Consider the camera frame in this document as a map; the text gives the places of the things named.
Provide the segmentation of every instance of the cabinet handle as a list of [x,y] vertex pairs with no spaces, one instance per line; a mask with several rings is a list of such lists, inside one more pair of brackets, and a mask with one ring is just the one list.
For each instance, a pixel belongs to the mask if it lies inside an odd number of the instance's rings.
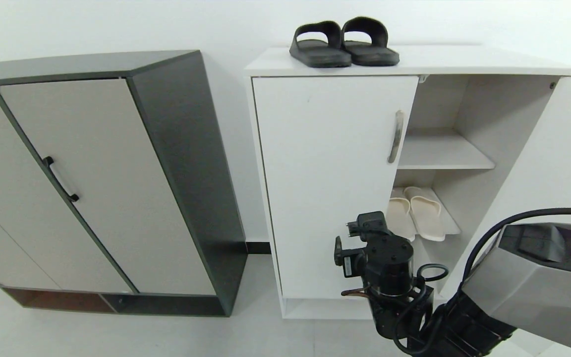
[[387,162],[392,164],[396,161],[398,156],[398,149],[400,147],[400,139],[402,138],[402,128],[404,127],[404,112],[396,112],[396,129],[394,131],[394,142],[392,143],[392,151],[389,154]]
[[61,185],[61,182],[58,180],[57,176],[54,174],[54,171],[52,171],[52,168],[50,167],[50,165],[54,164],[54,159],[52,158],[52,156],[46,156],[45,158],[41,159],[41,162],[46,167],[46,169],[48,169],[48,171],[50,172],[50,175],[52,176],[54,181],[56,181],[56,183],[58,184],[59,189],[61,189],[61,191],[67,196],[67,199],[72,203],[78,201],[80,198],[79,195],[68,194],[67,191],[65,190],[65,187],[63,187],[63,185]]

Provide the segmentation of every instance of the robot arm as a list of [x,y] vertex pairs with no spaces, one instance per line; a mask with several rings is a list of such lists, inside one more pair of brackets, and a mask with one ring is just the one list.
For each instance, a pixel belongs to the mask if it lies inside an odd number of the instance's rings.
[[[558,214],[571,214],[571,208],[521,213],[490,229],[473,249],[458,292],[433,312],[433,289],[426,282],[443,278],[448,269],[427,264],[413,276],[410,243],[388,231],[382,212],[364,213],[347,226],[367,246],[343,250],[336,238],[336,265],[346,278],[363,282],[343,295],[368,298],[378,333],[412,356],[484,356],[517,328],[571,347],[571,225],[512,224]],[[444,272],[424,278],[428,268]]]

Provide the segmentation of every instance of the gray floor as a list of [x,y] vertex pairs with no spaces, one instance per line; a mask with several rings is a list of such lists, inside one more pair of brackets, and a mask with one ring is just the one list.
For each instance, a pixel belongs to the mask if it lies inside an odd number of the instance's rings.
[[[0,357],[394,357],[369,321],[283,320],[272,260],[249,257],[231,318],[113,316],[19,307],[0,291]],[[492,357],[571,357],[525,332]]]

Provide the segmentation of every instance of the white shoe cabinet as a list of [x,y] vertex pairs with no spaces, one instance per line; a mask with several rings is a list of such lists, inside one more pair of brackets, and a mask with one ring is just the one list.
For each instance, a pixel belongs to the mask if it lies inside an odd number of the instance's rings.
[[10,296],[229,315],[245,257],[200,52],[0,63],[0,286]]
[[345,224],[386,212],[394,187],[443,204],[445,241],[413,242],[415,269],[451,269],[437,299],[492,224],[571,206],[571,66],[480,46],[394,49],[396,67],[308,68],[274,48],[246,69],[284,318],[371,319],[362,298],[340,296],[362,285],[333,247],[363,246]]

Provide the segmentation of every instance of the black cabinet handle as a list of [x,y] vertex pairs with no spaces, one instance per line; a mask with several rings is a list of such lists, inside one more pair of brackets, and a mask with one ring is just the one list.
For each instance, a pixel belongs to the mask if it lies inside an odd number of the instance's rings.
[[72,203],[78,201],[80,198],[79,195],[68,194],[67,191],[65,190],[65,187],[63,187],[63,185],[61,185],[61,182],[58,180],[57,176],[54,174],[54,171],[52,171],[52,168],[50,167],[50,165],[54,164],[54,159],[52,158],[52,156],[46,156],[45,158],[41,159],[41,162],[46,167],[46,169],[48,169],[48,172],[50,172],[50,175],[52,176],[54,181],[56,181],[59,189],[61,189],[61,191],[65,194],[65,196],[67,196],[67,199]]

